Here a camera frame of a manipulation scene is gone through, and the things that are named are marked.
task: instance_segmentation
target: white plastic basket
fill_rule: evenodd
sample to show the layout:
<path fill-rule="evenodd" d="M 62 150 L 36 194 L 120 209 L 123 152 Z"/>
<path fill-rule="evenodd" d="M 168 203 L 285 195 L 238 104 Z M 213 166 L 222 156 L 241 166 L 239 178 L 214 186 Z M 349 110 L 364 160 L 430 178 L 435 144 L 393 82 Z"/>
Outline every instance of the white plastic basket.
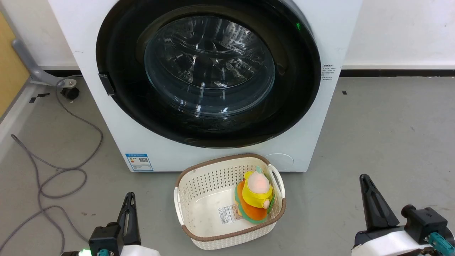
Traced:
<path fill-rule="evenodd" d="M 237 183 L 243 180 L 245 172 L 255 170 L 256 166 L 264 171 L 275 192 L 267 221 L 258 225 L 225 215 L 229 206 L 235 207 Z M 204 250 L 221 249 L 261 237 L 273 229 L 286 209 L 280 174 L 267 159 L 256 154 L 228 156 L 186 169 L 177 179 L 174 203 L 183 230 Z"/>

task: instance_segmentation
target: yellow plush toy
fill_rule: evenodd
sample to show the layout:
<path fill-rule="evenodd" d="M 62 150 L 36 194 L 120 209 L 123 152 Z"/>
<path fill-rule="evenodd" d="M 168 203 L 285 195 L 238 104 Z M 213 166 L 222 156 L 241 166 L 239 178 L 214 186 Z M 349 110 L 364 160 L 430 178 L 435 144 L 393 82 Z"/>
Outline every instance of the yellow plush toy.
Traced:
<path fill-rule="evenodd" d="M 268 209 L 272 201 L 273 188 L 259 166 L 256 171 L 245 173 L 242 196 L 245 202 L 257 208 Z"/>
<path fill-rule="evenodd" d="M 275 199 L 273 188 L 259 166 L 256 166 L 256 171 L 245 173 L 235 188 L 234 198 L 238 214 L 254 224 L 267 220 Z"/>

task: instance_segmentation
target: gray cable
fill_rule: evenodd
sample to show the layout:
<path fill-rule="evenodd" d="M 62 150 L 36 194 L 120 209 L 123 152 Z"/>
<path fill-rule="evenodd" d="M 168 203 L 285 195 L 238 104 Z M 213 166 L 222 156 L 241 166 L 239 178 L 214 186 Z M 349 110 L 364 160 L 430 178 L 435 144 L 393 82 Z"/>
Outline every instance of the gray cable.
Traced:
<path fill-rule="evenodd" d="M 33 167 L 35 168 L 35 176 L 36 176 L 36 186 L 38 187 L 38 194 L 37 194 L 37 197 L 38 197 L 38 205 L 40 207 L 40 210 L 36 213 L 34 213 L 32 216 L 30 216 L 28 219 L 26 219 L 25 221 L 23 221 L 13 232 L 10 233 L 10 235 L 6 238 L 6 240 L 0 245 L 0 253 L 2 251 L 2 249 L 4 248 L 4 246 L 6 245 L 6 243 L 22 228 L 22 226 L 24 226 L 27 222 L 29 222 L 30 220 L 34 219 L 36 216 L 38 216 L 39 214 L 43 214 L 48 220 L 50 223 L 52 223 L 55 228 L 60 232 L 60 235 L 61 235 L 61 249 L 60 249 L 60 254 L 63 253 L 63 250 L 65 248 L 65 234 L 63 234 L 63 230 L 61 229 L 61 227 L 53 220 L 51 219 L 51 217 L 49 217 L 49 215 L 46 213 L 47 210 L 49 210 L 50 208 L 58 208 L 60 209 L 63 214 L 65 215 L 66 219 L 68 220 L 68 222 L 70 223 L 71 227 L 73 228 L 73 230 L 76 232 L 76 234 L 84 241 L 86 241 L 88 243 L 88 239 L 85 238 L 78 230 L 77 228 L 73 225 L 73 223 L 71 222 L 71 219 L 69 218 L 68 214 L 66 213 L 65 209 L 63 209 L 63 207 L 61 206 L 58 206 L 58 205 L 52 205 L 52 206 L 48 206 L 48 207 L 43 207 L 43 205 L 41 204 L 41 195 L 44 196 L 44 197 L 47 197 L 47 198 L 51 198 L 51 199 L 57 199 L 57 198 L 62 198 L 62 197 L 66 197 L 66 196 L 69 196 L 77 191 L 79 191 L 86 183 L 87 181 L 87 173 L 81 169 L 81 167 L 83 165 L 85 165 L 90 159 L 93 158 L 93 156 L 97 153 L 98 149 L 100 148 L 101 146 L 101 143 L 103 142 L 103 132 L 101 131 L 101 129 L 99 129 L 96 125 L 92 124 L 91 122 L 79 117 L 79 116 L 76 116 L 75 114 L 71 113 L 64 105 L 63 103 L 60 101 L 59 97 L 58 97 L 58 88 L 60 87 L 59 84 L 65 80 L 65 79 L 68 79 L 68 78 L 72 78 L 72 77 L 82 77 L 82 75 L 74 75 L 74 76 L 69 76 L 69 77 L 65 77 L 65 78 L 62 78 L 61 80 L 58 81 L 57 85 L 56 85 L 56 89 L 55 89 L 55 95 L 56 95 L 56 98 L 57 98 L 57 101 L 58 103 L 60 104 L 60 106 L 66 111 L 68 112 L 71 116 L 74 116 L 76 117 L 77 119 L 85 122 L 86 124 L 92 126 L 94 129 L 96 129 L 99 133 L 100 133 L 100 142 L 98 143 L 98 145 L 96 146 L 95 150 L 93 151 L 93 153 L 84 161 L 82 162 L 81 164 L 75 166 L 75 167 L 70 167 L 70 168 L 66 168 L 66 167 L 59 167 L 59 166 L 55 166 L 53 164 L 50 164 L 49 162 L 43 160 L 42 158 L 38 157 L 37 155 L 35 155 L 34 153 L 32 153 L 14 134 L 11 134 L 11 137 L 13 138 L 14 141 L 16 141 L 16 143 L 19 144 L 20 147 L 23 148 L 23 150 L 25 151 L 25 153 L 28 155 L 28 157 L 30 158 L 30 161 L 32 162 L 33 164 Z M 38 167 L 36 166 L 36 162 L 35 162 L 35 159 L 38 159 L 40 160 L 41 162 L 45 163 L 46 165 L 49 165 L 53 168 L 56 168 L 58 171 L 52 175 L 51 177 L 49 177 L 48 179 L 46 179 L 43 183 L 40 183 L 40 175 L 39 175 L 39 172 L 38 172 Z M 55 178 L 56 176 L 64 173 L 64 172 L 68 172 L 68 171 L 79 171 L 79 172 L 82 172 L 82 174 L 84 174 L 84 181 L 82 182 L 82 184 L 77 187 L 75 190 L 73 191 L 70 191 L 70 192 L 67 192 L 67 193 L 64 193 L 62 195 L 48 195 L 46 193 L 44 193 L 43 191 L 43 187 L 48 183 L 50 182 L 53 178 Z"/>

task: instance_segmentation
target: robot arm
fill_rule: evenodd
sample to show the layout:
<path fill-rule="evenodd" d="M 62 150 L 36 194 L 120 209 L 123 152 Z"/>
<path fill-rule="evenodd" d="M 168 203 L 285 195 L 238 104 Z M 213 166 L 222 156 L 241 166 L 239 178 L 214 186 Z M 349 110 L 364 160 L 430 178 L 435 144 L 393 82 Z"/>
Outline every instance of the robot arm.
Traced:
<path fill-rule="evenodd" d="M 399 221 L 374 185 L 371 178 L 360 176 L 362 201 L 367 230 L 355 236 L 352 256 L 449 256 L 454 253 L 454 236 L 447 220 L 430 207 L 417 210 L 405 206 Z"/>
<path fill-rule="evenodd" d="M 117 222 L 95 228 L 89 247 L 89 250 L 64 252 L 61 256 L 160 256 L 158 251 L 141 246 L 133 192 L 125 196 Z"/>

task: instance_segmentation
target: black caster wheel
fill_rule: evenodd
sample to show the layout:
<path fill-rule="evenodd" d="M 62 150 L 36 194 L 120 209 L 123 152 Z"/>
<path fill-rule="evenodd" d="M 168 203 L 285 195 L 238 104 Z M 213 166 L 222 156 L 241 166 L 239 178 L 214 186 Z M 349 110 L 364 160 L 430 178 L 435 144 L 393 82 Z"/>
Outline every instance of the black caster wheel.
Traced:
<path fill-rule="evenodd" d="M 76 87 L 63 88 L 60 94 L 69 100 L 74 100 L 77 98 L 77 96 L 79 96 L 79 89 L 77 89 Z"/>

